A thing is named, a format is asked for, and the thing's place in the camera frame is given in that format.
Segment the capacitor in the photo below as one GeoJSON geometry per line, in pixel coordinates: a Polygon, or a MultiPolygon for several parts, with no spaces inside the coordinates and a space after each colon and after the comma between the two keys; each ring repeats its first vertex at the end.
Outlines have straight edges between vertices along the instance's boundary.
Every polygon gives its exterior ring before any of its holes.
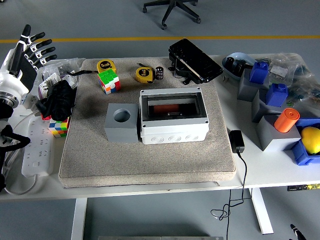
{"type": "Polygon", "coordinates": [[[164,68],[162,66],[157,66],[155,68],[155,79],[157,80],[164,79],[164,68]]]}

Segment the black cable bundle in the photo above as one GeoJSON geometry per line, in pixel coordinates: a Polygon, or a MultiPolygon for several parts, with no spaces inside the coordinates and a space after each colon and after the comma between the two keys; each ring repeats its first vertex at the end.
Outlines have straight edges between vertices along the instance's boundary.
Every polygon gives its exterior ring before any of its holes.
{"type": "Polygon", "coordinates": [[[76,91],[66,80],[59,81],[48,89],[47,98],[39,100],[35,105],[44,118],[51,116],[55,121],[63,122],[71,116],[76,91]]]}

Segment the table leg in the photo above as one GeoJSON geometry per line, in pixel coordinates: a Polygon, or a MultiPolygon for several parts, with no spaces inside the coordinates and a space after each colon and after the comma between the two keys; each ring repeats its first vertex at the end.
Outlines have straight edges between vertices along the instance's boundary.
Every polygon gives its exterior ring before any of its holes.
{"type": "Polygon", "coordinates": [[[82,240],[86,220],[87,198],[77,198],[75,201],[71,240],[82,240]]]}
{"type": "Polygon", "coordinates": [[[266,209],[264,199],[262,197],[259,187],[252,188],[250,191],[252,202],[255,210],[256,217],[260,225],[261,233],[264,234],[273,234],[274,230],[272,229],[269,215],[266,209]]]}

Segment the gray 3d printed part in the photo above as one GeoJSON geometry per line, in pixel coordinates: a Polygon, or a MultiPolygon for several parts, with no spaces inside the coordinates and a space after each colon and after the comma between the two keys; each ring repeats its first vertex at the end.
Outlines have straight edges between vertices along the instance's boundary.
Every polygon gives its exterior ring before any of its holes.
{"type": "Polygon", "coordinates": [[[263,84],[250,82],[251,69],[245,69],[239,82],[237,99],[252,102],[259,89],[269,89],[269,77],[267,76],[263,84]]]}
{"type": "Polygon", "coordinates": [[[253,123],[259,123],[264,115],[281,114],[287,107],[284,102],[281,107],[270,106],[266,104],[267,90],[259,89],[251,104],[251,120],[253,123]]]}
{"type": "Polygon", "coordinates": [[[109,103],[104,130],[109,142],[137,143],[139,105],[135,103],[109,103]]]}
{"type": "Polygon", "coordinates": [[[256,126],[256,133],[260,140],[262,151],[290,150],[301,138],[296,125],[286,133],[275,129],[274,123],[277,119],[278,115],[265,115],[256,126]]]}

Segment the yellow tape measure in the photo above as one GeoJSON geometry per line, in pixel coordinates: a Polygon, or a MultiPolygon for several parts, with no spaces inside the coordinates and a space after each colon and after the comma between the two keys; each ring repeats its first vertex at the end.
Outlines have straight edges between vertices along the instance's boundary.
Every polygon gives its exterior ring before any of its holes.
{"type": "Polygon", "coordinates": [[[102,72],[107,71],[109,69],[112,69],[115,74],[117,73],[115,63],[113,61],[111,61],[110,59],[103,59],[103,60],[99,61],[96,65],[96,68],[98,69],[99,73],[102,73],[102,72]]]}
{"type": "Polygon", "coordinates": [[[152,67],[142,66],[135,71],[135,80],[142,84],[152,84],[155,80],[155,71],[152,67]]]}

